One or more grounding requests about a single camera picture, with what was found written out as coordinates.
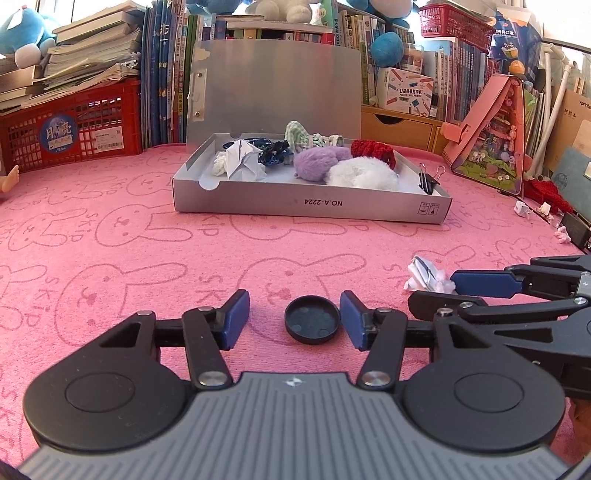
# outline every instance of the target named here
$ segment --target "gray ribbed plate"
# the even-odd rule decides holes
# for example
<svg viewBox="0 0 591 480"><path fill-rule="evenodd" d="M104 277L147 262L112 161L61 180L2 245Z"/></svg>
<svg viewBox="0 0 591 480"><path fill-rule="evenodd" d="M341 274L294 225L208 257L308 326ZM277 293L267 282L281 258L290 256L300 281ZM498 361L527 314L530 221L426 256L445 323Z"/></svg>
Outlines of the gray ribbed plate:
<svg viewBox="0 0 591 480"><path fill-rule="evenodd" d="M85 457L42 447L20 467L33 480L555 480L566 469L545 447L494 458L446 448L345 374L256 373L199 394L137 449Z"/></svg>

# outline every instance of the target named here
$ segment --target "silver cardboard box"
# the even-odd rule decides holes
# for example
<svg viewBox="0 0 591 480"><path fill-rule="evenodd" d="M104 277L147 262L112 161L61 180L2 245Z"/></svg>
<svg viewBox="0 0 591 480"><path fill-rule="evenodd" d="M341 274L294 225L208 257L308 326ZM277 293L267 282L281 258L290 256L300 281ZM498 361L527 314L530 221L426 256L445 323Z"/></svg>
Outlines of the silver cardboard box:
<svg viewBox="0 0 591 480"><path fill-rule="evenodd" d="M243 134L242 138L255 134ZM281 140L281 135L261 135ZM442 223L452 198L436 186L427 195L418 184L418 168L397 154L398 192L329 187L295 177L293 166L267 168L260 181L230 181L212 175L215 154L234 140L212 135L173 177L174 207L179 212L245 213L324 218Z"/></svg>
<svg viewBox="0 0 591 480"><path fill-rule="evenodd" d="M257 182L211 175L224 143L282 140L292 120L310 134L360 138L361 99L361 56L352 48L278 40L201 42L189 79L190 158L173 178L176 209L442 223L452 199L441 187L424 193L417 167L401 156L399 192L309 183L284 165L268 168L267 178Z"/></svg>

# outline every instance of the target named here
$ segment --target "green checkered cloth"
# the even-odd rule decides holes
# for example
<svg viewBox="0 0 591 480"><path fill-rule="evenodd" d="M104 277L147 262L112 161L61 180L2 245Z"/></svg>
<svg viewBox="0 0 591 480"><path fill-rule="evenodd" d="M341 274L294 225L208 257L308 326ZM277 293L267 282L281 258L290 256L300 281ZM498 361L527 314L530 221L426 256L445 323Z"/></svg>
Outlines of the green checkered cloth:
<svg viewBox="0 0 591 480"><path fill-rule="evenodd" d="M343 137L340 135L331 135L324 137L320 134L310 135L301 123L291 121L285 128L285 140L289 143L294 153L313 147L327 147L329 145L342 147L344 145Z"/></svg>

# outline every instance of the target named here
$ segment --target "purple pom pom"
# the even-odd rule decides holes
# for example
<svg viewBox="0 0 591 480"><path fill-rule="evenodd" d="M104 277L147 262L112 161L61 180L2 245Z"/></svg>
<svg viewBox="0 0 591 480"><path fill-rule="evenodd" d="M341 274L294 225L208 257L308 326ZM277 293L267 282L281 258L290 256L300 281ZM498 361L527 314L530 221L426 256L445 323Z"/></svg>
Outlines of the purple pom pom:
<svg viewBox="0 0 591 480"><path fill-rule="evenodd" d="M352 158L347 147L314 147L294 157L297 176L308 181L322 181L331 167L340 160Z"/></svg>

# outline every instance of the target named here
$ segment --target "wooden drawer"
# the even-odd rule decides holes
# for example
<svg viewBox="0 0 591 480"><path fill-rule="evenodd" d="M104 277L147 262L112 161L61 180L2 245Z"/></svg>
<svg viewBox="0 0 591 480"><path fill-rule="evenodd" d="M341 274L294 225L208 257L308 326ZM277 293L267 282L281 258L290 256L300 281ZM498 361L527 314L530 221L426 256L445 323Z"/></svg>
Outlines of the wooden drawer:
<svg viewBox="0 0 591 480"><path fill-rule="evenodd" d="M447 140L447 138L441 134L441 127L436 126L434 127L434 130L435 140L433 141L433 147L431 148L431 151L437 155L441 155L441 152L443 152L443 149L449 140Z"/></svg>
<svg viewBox="0 0 591 480"><path fill-rule="evenodd" d="M361 138L399 147L429 150L433 125L417 119L402 118L397 112L364 107L361 112Z"/></svg>

